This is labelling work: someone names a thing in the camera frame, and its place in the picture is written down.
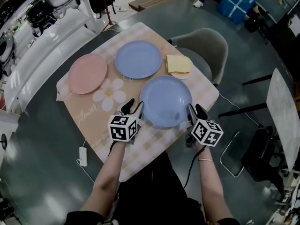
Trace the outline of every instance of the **blue bin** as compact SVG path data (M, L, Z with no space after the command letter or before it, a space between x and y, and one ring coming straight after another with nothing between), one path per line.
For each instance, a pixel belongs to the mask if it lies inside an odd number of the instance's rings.
M245 14L253 7L255 0L222 0L218 12L235 24L243 22Z

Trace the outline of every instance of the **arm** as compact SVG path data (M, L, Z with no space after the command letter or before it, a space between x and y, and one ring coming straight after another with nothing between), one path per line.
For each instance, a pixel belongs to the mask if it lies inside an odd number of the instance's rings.
M206 148L199 158L212 159L210 149ZM232 218L224 200L223 187L212 161L199 161L202 202L206 220L215 223L224 218Z
M125 143L117 142L100 170L93 190L81 211L93 211L104 218L109 215L117 192L121 166L124 158Z

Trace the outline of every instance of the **checkered tablecloth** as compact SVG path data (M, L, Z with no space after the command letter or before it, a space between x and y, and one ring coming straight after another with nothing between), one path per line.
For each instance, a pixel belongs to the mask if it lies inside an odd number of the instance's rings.
M109 67L107 77L110 78L111 73L114 73L114 76L118 76L117 78L114 77L114 79L119 82L120 80L123 80L123 90L126 90L126 87L130 85L129 82L133 81L133 83L135 83L135 80L123 77L118 72L115 72L113 60L117 51L124 44L134 40L147 40L154 43L160 49L163 56L162 66L153 76L166 75L165 55L181 54L165 39L141 22L117 34L92 53L100 54L103 58L105 58ZM68 89L67 77L68 74L63 76L57 83L57 98L65 103L87 142L99 158L105 162L109 154L112 141L110 140L107 132L108 119L103 117L104 115L108 116L110 114L114 114L115 110L112 109L110 112L104 113L103 111L100 111L100 106L91 100L92 95L73 94ZM149 79L150 78L140 80L141 84L138 88L139 92ZM191 91L193 105L198 103L206 110L209 110L218 98L218 90L195 66L193 67L192 76L182 81ZM183 135L188 127L188 121L186 121L177 127L160 129L158 127L154 127L144 117L142 117L139 124L142 127L136 136L134 145L127 145L125 150L119 179L120 182L128 180L153 161L181 135Z

